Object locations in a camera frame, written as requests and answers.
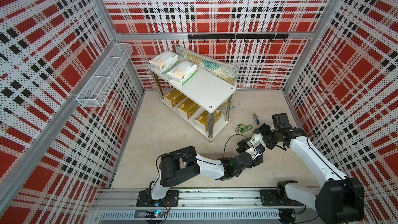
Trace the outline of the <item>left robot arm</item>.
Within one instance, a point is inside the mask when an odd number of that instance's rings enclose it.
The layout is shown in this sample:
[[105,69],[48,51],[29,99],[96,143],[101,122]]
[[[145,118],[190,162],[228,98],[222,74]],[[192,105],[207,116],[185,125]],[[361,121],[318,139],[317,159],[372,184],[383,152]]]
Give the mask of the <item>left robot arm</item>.
[[214,180],[225,181],[239,177],[245,169],[263,163],[265,144],[244,139],[237,143],[238,155],[208,159],[196,152],[193,146],[165,153],[156,160],[158,178],[150,184],[149,204],[160,205],[170,188],[202,175]]

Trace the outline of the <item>white green tissue pack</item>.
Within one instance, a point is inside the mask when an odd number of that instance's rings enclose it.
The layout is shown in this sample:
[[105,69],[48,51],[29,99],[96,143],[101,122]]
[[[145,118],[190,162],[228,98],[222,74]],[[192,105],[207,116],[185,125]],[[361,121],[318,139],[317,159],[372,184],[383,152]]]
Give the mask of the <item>white green tissue pack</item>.
[[253,145],[253,147],[257,147],[259,145],[262,145],[263,147],[265,147],[265,143],[264,143],[264,137],[261,133],[253,133],[250,137],[250,142]]
[[164,73],[179,62],[178,55],[171,51],[165,51],[149,61],[149,67],[157,72]]
[[184,85],[198,70],[196,64],[189,61],[179,62],[174,68],[168,73],[169,81],[174,82],[178,85]]

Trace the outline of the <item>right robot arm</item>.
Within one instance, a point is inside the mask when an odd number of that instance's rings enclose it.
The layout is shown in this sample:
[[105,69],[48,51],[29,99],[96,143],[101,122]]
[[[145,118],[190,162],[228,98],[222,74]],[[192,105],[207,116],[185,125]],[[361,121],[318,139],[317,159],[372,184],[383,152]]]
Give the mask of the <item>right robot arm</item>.
[[313,210],[326,224],[343,224],[364,219],[365,203],[363,184],[350,178],[329,162],[316,149],[303,129],[292,126],[287,114],[272,116],[273,127],[262,124],[251,135],[257,159],[264,149],[275,147],[293,151],[312,172],[319,189],[301,186],[295,180],[278,182],[276,198],[280,203],[297,201]]

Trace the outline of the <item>gold tissue pack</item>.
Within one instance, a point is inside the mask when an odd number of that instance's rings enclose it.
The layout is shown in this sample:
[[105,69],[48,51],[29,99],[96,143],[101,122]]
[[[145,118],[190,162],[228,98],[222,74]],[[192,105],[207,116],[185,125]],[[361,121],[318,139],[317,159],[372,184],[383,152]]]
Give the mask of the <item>gold tissue pack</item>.
[[186,96],[177,89],[172,89],[171,91],[166,93],[163,97],[164,97],[164,102],[170,107],[175,107],[186,99]]
[[189,98],[186,98],[178,107],[178,114],[190,119],[201,107]]
[[[221,110],[217,109],[213,113],[214,123],[216,123],[221,118],[221,116],[222,116]],[[207,111],[204,111],[195,119],[195,125],[203,132],[208,131],[208,112]]]

